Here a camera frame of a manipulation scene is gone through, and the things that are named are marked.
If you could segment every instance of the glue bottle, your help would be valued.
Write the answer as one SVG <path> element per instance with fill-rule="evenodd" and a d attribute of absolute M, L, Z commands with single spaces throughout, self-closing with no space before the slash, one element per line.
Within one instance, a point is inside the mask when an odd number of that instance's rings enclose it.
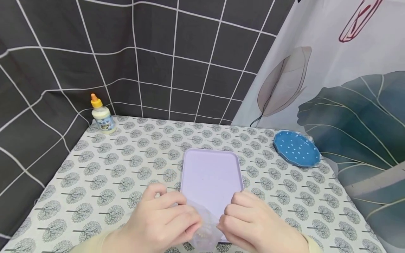
<path fill-rule="evenodd" d="M 110 110 L 107 107 L 102 106 L 101 100 L 97 98 L 94 93 L 92 93 L 91 96 L 91 103 L 94 108 L 92 115 L 97 122 L 98 128 L 103 134 L 111 134 L 115 131 L 116 126 Z"/>

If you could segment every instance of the blue polka dot plate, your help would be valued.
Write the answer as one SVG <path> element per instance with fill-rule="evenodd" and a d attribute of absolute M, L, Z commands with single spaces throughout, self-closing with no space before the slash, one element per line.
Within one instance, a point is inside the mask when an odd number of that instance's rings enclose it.
<path fill-rule="evenodd" d="M 318 148 L 302 134 L 280 131 L 274 137 L 273 145 L 278 154 L 292 165 L 314 167 L 321 161 Z"/>

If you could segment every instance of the black grid backdrop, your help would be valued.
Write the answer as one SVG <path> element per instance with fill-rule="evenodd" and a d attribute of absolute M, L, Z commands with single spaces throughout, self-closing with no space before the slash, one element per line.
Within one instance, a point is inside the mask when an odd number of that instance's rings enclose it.
<path fill-rule="evenodd" d="M 2 0 L 0 248 L 91 122 L 230 125 L 294 0 Z"/>

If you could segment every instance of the tree pattern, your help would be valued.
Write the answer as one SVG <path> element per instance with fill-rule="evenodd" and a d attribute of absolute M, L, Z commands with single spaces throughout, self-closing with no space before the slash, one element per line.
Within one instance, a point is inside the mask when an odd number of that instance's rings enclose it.
<path fill-rule="evenodd" d="M 383 249 L 329 165 L 300 168 L 279 157 L 272 143 L 278 130 L 128 117 L 116 122 L 119 127 L 110 135 L 100 134 L 97 126 L 86 131 L 6 249 L 67 253 L 111 229 L 107 226 L 121 227 L 146 186 L 160 181 L 169 191 L 180 191 L 183 154 L 190 148 L 235 152 L 243 187 L 321 248 Z M 68 232 L 74 235 L 69 241 Z M 192 250 L 185 243 L 168 252 Z M 230 244 L 219 244 L 217 252 L 243 253 Z"/>

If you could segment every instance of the clear plastic bag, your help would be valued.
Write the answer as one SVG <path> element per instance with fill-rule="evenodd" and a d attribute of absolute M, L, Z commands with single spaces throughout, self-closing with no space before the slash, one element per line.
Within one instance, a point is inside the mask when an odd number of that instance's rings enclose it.
<path fill-rule="evenodd" d="M 193 245 L 197 251 L 214 251 L 224 235 L 217 229 L 219 219 L 208 209 L 191 200 L 187 200 L 187 205 L 194 207 L 202 218 L 202 226 L 196 231 L 189 243 Z"/>

